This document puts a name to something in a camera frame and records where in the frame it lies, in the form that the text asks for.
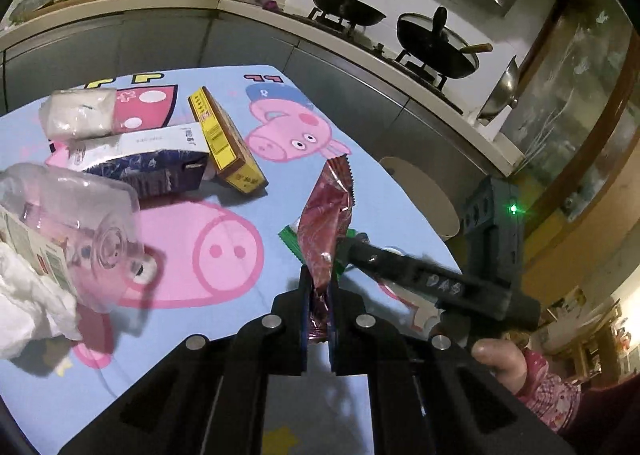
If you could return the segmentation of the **person right hand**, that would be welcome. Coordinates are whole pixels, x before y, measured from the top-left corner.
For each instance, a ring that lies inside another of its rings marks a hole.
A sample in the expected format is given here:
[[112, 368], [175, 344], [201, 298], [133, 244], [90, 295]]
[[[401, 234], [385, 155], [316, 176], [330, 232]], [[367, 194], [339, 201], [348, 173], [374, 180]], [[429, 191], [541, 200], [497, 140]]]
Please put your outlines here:
[[523, 389], [527, 378], [524, 354], [513, 342], [480, 339], [472, 346], [472, 357], [490, 368], [496, 379], [513, 394]]

